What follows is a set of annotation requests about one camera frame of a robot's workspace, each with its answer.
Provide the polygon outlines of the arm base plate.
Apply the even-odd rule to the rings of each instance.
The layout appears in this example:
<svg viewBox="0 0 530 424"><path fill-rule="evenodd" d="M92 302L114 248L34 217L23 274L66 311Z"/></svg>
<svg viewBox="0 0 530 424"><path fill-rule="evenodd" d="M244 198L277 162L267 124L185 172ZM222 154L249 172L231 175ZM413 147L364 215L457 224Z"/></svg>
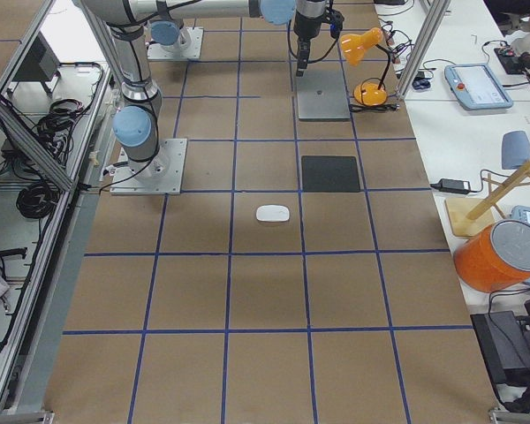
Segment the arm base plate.
<svg viewBox="0 0 530 424"><path fill-rule="evenodd" d="M119 160L126 165L117 167L114 184L109 187L114 195L178 195L181 193L186 161L187 139L164 139L159 142L159 153L142 170L138 163L129 166L127 154L120 148Z"/></svg>
<svg viewBox="0 0 530 424"><path fill-rule="evenodd" d="M159 21L151 26L148 59L161 61L196 61L201 56L202 27L183 26Z"/></svg>

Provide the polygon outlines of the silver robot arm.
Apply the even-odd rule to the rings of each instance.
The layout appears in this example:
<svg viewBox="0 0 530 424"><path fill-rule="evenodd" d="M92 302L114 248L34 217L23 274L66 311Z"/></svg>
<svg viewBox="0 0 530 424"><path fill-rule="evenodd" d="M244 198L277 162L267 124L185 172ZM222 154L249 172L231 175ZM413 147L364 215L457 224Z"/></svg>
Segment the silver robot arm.
<svg viewBox="0 0 530 424"><path fill-rule="evenodd" d="M186 49L190 44L190 35L182 19L152 20L149 27L152 41L164 49Z"/></svg>
<svg viewBox="0 0 530 424"><path fill-rule="evenodd" d="M162 93L152 79L145 44L145 24L161 45L179 42L182 19L263 18L272 25L294 22L299 37L301 72L307 68L310 41L325 21L326 1L83 1L110 30L116 67L123 75L124 108L113 121L114 133L124 148L134 176L161 175L169 160L161 152L158 115Z"/></svg>

